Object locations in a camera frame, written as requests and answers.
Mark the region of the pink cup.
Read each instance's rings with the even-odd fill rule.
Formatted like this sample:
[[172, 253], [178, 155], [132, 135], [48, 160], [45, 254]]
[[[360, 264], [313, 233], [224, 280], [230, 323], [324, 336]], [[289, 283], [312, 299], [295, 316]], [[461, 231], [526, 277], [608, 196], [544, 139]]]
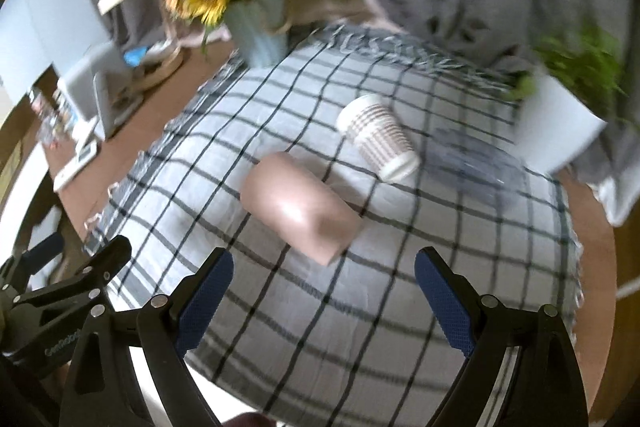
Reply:
[[325, 267], [362, 228], [355, 210], [284, 152], [269, 154], [250, 169], [240, 201], [284, 243]]

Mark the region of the patterned paper cup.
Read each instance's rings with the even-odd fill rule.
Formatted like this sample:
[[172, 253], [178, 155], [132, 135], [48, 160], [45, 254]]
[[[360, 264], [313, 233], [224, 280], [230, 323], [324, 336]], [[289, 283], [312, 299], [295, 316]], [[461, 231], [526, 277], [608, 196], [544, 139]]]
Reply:
[[418, 153], [397, 117], [376, 94], [348, 103], [338, 114], [335, 127], [382, 182], [401, 182], [420, 167]]

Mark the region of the white remote control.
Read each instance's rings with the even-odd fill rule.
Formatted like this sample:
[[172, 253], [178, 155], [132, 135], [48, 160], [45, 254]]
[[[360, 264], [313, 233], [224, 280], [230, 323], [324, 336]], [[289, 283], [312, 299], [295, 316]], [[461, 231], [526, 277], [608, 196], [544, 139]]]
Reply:
[[98, 156], [98, 153], [99, 144], [96, 140], [87, 143], [54, 177], [53, 191], [58, 193], [63, 190], [76, 178], [78, 173], [84, 170]]

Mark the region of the white projector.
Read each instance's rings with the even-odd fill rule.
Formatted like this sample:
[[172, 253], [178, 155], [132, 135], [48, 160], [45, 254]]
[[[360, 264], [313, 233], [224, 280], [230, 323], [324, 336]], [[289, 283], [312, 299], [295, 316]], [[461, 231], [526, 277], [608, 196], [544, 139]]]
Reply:
[[134, 70], [113, 41], [88, 49], [58, 80], [58, 89], [79, 120], [96, 118], [101, 141], [110, 139], [143, 102], [134, 92]]

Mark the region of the wooden desk lamp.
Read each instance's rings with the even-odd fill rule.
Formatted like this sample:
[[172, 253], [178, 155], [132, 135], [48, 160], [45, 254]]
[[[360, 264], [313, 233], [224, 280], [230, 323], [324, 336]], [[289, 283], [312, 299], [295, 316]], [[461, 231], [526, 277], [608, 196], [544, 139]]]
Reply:
[[98, 0], [99, 13], [104, 16], [119, 6], [127, 25], [130, 41], [151, 43], [160, 40], [165, 46], [151, 65], [134, 68], [131, 90], [143, 93], [156, 88], [175, 74], [183, 63], [184, 53], [174, 23], [165, 9], [165, 0]]

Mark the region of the checkered tablecloth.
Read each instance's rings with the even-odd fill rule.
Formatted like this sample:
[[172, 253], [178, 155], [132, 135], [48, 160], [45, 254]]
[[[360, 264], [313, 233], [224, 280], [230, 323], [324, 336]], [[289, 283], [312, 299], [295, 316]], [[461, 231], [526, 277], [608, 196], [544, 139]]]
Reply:
[[406, 37], [315, 29], [277, 65], [232, 55], [139, 155], [86, 247], [131, 258], [132, 309], [217, 247], [224, 298], [186, 361], [293, 426], [422, 426], [462, 363], [414, 277], [425, 247], [510, 308], [578, 308], [579, 248], [559, 181], [524, 170], [483, 200], [424, 159], [451, 131], [511, 152], [516, 107], [494, 78]]

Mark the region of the clear plastic jar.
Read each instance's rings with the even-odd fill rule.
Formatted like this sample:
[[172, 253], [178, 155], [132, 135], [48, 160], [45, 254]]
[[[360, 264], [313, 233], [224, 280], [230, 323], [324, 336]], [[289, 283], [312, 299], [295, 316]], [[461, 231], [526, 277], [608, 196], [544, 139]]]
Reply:
[[524, 192], [525, 172], [518, 158], [459, 130], [433, 132], [424, 166], [433, 179], [495, 210], [507, 210]]

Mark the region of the green plant in white pot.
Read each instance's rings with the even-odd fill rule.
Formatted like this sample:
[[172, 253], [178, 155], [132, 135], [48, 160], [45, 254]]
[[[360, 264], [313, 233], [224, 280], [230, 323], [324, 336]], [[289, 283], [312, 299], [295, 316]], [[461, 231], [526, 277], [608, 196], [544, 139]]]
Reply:
[[514, 155], [552, 174], [585, 152], [615, 114], [623, 93], [617, 39], [595, 23], [541, 38], [536, 63], [514, 89]]

